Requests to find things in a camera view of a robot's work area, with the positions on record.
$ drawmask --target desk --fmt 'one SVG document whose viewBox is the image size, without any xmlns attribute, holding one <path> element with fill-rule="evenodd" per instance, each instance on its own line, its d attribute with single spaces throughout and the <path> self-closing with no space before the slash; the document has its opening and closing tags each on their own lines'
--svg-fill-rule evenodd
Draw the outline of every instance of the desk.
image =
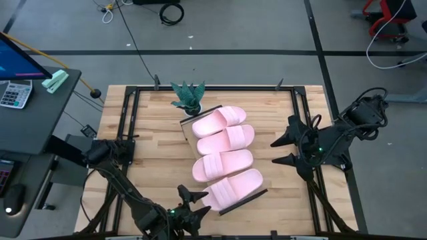
<svg viewBox="0 0 427 240">
<path fill-rule="evenodd" d="M 50 73 L 60 68 L 45 67 Z M 79 81 L 81 71 L 64 69 L 68 74 L 67 80 L 54 94 L 46 91 L 41 83 L 43 80 L 34 80 L 34 92 L 24 109 L 0 107 L 0 116 L 7 119 L 7 124 L 0 124 L 0 150 L 40 154 L 52 136 L 62 112 Z M 0 85 L 3 94 L 7 84 Z"/>
<path fill-rule="evenodd" d="M 116 138 L 125 88 L 124 85 L 109 87 L 98 131 L 99 139 Z M 311 114 L 323 116 L 320 127 L 330 125 L 322 86 L 306 86 L 306 91 Z M 126 123 L 130 118 L 132 98 Z M 190 191 L 206 188 L 205 183 L 197 183 L 191 176 L 195 159 L 179 124 L 186 116 L 181 109 L 170 105 L 176 99 L 173 91 L 141 92 L 134 132 L 139 137 L 135 138 L 134 162 L 127 173 L 129 180 L 144 197 L 166 209 L 180 202 L 176 189 L 179 184 L 185 185 Z M 256 132 L 254 142 L 248 147 L 254 155 L 253 168 L 264 176 L 263 188 L 267 188 L 268 192 L 221 217 L 217 212 L 210 211 L 201 223 L 200 235 L 270 235 L 271 230 L 277 230 L 279 235 L 313 235 L 314 226 L 305 182 L 293 167 L 271 163 L 276 157 L 296 153 L 293 145 L 270 147 L 270 143 L 284 134 L 287 117 L 294 114 L 290 94 L 285 91 L 206 91 L 201 103 L 204 109 L 217 105 L 235 105 L 246 110 L 246 123 L 252 125 Z M 129 124 L 126 124 L 124 134 L 127 134 L 128 128 Z M 331 166 L 323 166 L 322 169 L 331 204 L 350 227 L 357 229 L 344 173 Z M 98 173 L 88 179 L 83 204 L 90 217 L 96 214 L 104 201 L 106 187 L 107 181 Z M 200 201 L 193 209 L 202 206 Z M 111 230 L 114 209 L 115 204 L 110 209 L 107 230 Z M 318 209 L 322 230 L 326 230 L 319 203 Z M 75 230 L 81 230 L 86 225 L 87 219 L 80 209 Z M 122 207 L 118 233 L 140 235 L 126 204 Z"/>
<path fill-rule="evenodd" d="M 60 68 L 46 67 L 50 73 Z M 3 158 L 19 161 L 21 164 L 12 178 L 11 185 L 22 183 L 26 186 L 24 206 L 17 215 L 8 216 L 0 211 L 0 236 L 17 237 L 33 208 L 40 188 L 53 163 L 52 154 L 40 154 L 64 110 L 74 87 L 80 78 L 78 70 L 64 69 L 69 77 L 58 88 L 55 94 L 46 92 L 42 81 L 35 80 L 33 93 L 28 106 L 24 109 L 8 109 L 0 107 L 0 116 L 7 122 L 0 123 L 0 153 L 2 150 L 16 153 L 6 153 Z M 6 84 L 0 85 L 4 92 Z M 3 199 L 0 199 L 3 210 Z"/>
</svg>

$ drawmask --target keyboard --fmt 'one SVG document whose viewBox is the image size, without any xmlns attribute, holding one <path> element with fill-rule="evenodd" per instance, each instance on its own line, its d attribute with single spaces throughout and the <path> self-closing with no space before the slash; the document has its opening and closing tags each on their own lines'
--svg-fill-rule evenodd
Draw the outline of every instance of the keyboard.
<svg viewBox="0 0 427 240">
<path fill-rule="evenodd" d="M 0 197 L 6 192 L 14 167 L 14 161 L 0 159 Z"/>
</svg>

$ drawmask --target wooden tabletop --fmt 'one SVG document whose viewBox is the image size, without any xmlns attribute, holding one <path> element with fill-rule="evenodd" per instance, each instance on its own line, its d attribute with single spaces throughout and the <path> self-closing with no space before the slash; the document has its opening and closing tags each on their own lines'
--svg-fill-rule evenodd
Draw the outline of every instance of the wooden tabletop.
<svg viewBox="0 0 427 240">
<path fill-rule="evenodd" d="M 322 115 L 320 127 L 331 124 L 328 104 L 322 86 L 305 86 L 312 116 Z M 123 105 L 125 85 L 109 86 L 98 131 L 99 139 L 115 139 Z M 181 109 L 170 105 L 177 97 L 172 91 L 142 91 L 139 98 L 135 124 L 136 148 L 133 165 L 127 177 L 147 198 L 167 208 L 174 208 L 181 201 L 176 187 L 185 185 L 190 191 L 201 191 L 205 183 L 197 183 L 191 176 L 195 158 L 188 145 L 179 121 L 185 119 Z M 201 223 L 200 235 L 269 235 L 277 230 L 279 235 L 312 235 L 314 227 L 305 182 L 295 168 L 276 165 L 276 157 L 296 153 L 293 145 L 271 148 L 288 125 L 293 115 L 292 100 L 287 91 L 206 91 L 201 100 L 204 109 L 217 105 L 234 105 L 248 114 L 245 121 L 254 127 L 256 136 L 248 147 L 254 156 L 253 168 L 264 176 L 263 188 L 268 192 L 260 198 L 223 216 L 210 211 Z M 302 103 L 299 99 L 300 113 Z M 130 112 L 126 119 L 125 133 L 129 127 Z M 325 186 L 330 203 L 353 229 L 357 229 L 354 210 L 344 173 L 331 166 L 322 166 Z M 101 207 L 107 181 L 94 173 L 87 181 L 83 204 L 89 217 Z M 193 210 L 203 207 L 201 201 Z M 115 203 L 109 214 L 107 230 L 111 229 Z M 326 230 L 322 206 L 318 202 L 322 230 Z M 75 230 L 87 225 L 80 209 Z M 131 218 L 130 208 L 124 203 L 119 224 L 120 235 L 139 235 Z"/>
</svg>

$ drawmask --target white cable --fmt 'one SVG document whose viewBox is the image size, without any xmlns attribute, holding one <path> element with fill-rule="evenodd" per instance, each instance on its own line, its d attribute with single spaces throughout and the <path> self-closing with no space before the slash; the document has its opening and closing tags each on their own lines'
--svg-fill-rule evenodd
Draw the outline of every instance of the white cable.
<svg viewBox="0 0 427 240">
<path fill-rule="evenodd" d="M 121 0 L 121 3 L 123 3 L 124 5 L 132 5 L 133 4 L 133 2 L 131 2 L 131 3 L 125 3 L 125 0 Z"/>
<path fill-rule="evenodd" d="M 374 37 L 374 38 L 372 38 L 371 43 L 369 44 L 368 48 L 366 49 L 366 56 L 367 56 L 367 58 L 368 58 L 369 62 L 371 62 L 372 66 L 374 66 L 374 67 L 376 67 L 376 68 L 378 68 L 378 69 L 394 69 L 394 68 L 397 68 L 397 67 L 405 66 L 405 65 L 407 65 L 407 64 L 415 63 L 416 61 L 419 61 L 419 60 L 421 60 L 421 59 L 423 59 L 423 58 L 425 58 L 425 57 L 427 56 L 427 53 L 425 53 L 423 56 L 421 56 L 421 57 L 419 57 L 419 58 L 417 58 L 417 59 L 415 59 L 415 60 L 409 61 L 409 62 L 407 62 L 407 63 L 401 63 L 401 64 L 399 64 L 399 65 L 391 66 L 391 67 L 379 67 L 379 66 L 375 65 L 375 63 L 373 63 L 373 62 L 372 62 L 372 60 L 371 60 L 371 58 L 369 57 L 369 48 L 371 48 L 371 45 L 372 45 L 372 44 L 373 44 L 373 42 L 375 41 L 376 37 L 378 36 L 378 34 L 380 34 L 381 30 L 382 30 L 385 26 L 387 26 L 387 24 L 389 24 L 391 21 L 393 21 L 393 19 L 394 19 L 394 18 L 399 14 L 400 10 L 402 10 L 403 6 L 405 5 L 405 2 L 406 2 L 406 0 L 404 0 L 404 1 L 403 1 L 402 6 L 400 6 L 400 8 L 399 8 L 399 10 L 396 12 L 396 14 L 395 14 L 395 15 L 394 15 L 394 16 L 393 16 L 393 17 L 392 17 L 392 18 L 391 18 L 391 19 L 390 19 L 386 24 L 384 24 L 384 25 L 380 28 L 380 30 L 378 30 L 378 32 L 375 34 L 375 37 Z"/>
<path fill-rule="evenodd" d="M 106 12 L 105 12 L 104 16 L 102 17 L 102 22 L 105 24 L 108 24 L 108 23 L 111 23 L 111 21 L 113 21 L 114 15 L 113 15 L 113 12 L 110 11 L 109 9 L 105 9 L 105 10 L 106 10 Z M 111 19 L 109 19 L 108 21 L 105 21 L 105 17 L 108 15 L 108 13 L 111 14 Z"/>
</svg>

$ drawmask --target calculator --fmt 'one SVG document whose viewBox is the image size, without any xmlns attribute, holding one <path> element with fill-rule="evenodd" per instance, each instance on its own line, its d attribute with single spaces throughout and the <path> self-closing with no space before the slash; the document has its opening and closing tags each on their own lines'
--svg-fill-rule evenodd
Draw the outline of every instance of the calculator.
<svg viewBox="0 0 427 240">
<path fill-rule="evenodd" d="M 0 99 L 0 106 L 22 109 L 32 92 L 32 80 L 9 81 L 6 91 Z"/>
</svg>

